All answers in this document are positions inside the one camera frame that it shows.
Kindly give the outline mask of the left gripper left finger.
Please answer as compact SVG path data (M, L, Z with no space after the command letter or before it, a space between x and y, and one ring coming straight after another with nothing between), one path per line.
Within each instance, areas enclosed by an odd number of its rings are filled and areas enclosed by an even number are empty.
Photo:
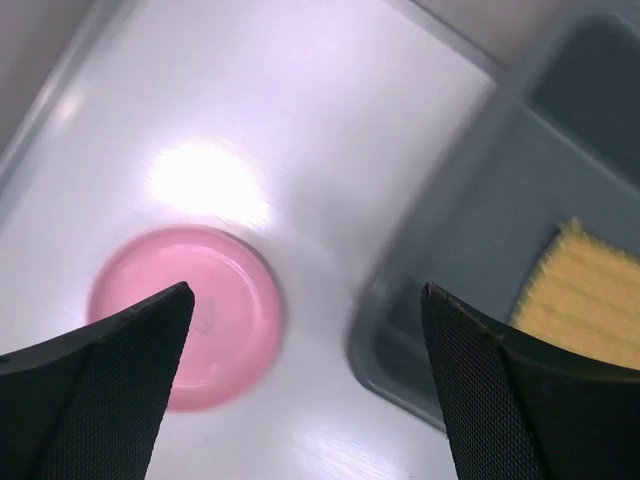
M193 310L179 282L2 355L2 478L144 478Z

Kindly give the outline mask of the yellow bamboo mat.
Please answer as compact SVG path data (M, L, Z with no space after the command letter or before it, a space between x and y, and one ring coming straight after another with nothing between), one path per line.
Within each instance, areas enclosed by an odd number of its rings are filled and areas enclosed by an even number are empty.
M510 323L564 350L637 370L639 256L571 220L536 262Z

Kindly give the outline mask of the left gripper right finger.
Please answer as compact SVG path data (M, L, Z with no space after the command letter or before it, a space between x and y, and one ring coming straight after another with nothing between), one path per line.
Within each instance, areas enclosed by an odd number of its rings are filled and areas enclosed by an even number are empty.
M638 371L545 343L434 283L421 318L458 478L638 478Z

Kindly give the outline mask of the pink plastic plate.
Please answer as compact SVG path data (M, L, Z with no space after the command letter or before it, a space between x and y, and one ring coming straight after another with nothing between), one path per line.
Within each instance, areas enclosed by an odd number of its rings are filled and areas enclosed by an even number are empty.
M168 407L201 411L250 389L279 351L279 289L266 262L245 242L195 225L140 235L101 269L86 320L98 321L181 281L193 291L195 307Z

